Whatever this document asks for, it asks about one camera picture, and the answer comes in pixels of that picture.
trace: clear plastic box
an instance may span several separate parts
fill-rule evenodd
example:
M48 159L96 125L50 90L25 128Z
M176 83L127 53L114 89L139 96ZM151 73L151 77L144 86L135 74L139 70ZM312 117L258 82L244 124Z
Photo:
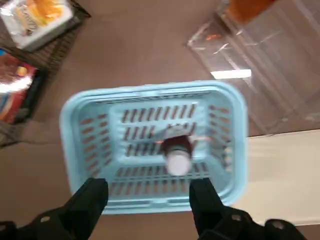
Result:
M320 128L320 2L279 0L247 24L228 6L188 46L215 79L242 92L250 135Z

